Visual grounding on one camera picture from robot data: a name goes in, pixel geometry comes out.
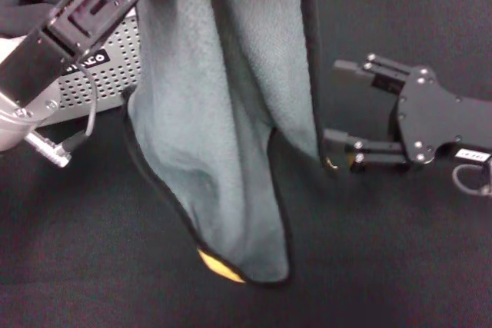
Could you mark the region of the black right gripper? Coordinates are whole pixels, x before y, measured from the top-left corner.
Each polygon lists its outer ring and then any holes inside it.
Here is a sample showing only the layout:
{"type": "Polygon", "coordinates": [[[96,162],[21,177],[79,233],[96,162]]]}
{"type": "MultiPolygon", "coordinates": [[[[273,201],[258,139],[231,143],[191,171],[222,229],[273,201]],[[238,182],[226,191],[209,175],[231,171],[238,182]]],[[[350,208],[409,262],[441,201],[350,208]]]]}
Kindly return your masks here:
{"type": "Polygon", "coordinates": [[[491,160],[490,101],[448,91],[429,67],[412,68],[374,53],[361,64],[336,60],[332,71],[336,81],[401,93],[397,113],[403,144],[323,130],[328,177],[346,178],[372,167],[405,172],[407,158],[417,165],[444,158],[479,165],[491,160]]]}

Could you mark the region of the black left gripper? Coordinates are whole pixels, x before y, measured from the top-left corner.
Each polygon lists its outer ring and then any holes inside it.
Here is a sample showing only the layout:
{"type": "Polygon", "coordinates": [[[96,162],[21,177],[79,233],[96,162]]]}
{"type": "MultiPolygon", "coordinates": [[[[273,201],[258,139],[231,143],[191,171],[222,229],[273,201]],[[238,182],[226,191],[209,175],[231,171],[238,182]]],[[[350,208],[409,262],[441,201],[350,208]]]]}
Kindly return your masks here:
{"type": "Polygon", "coordinates": [[[1,63],[1,93],[26,107],[66,66],[100,46],[138,0],[61,0],[1,63]]]}

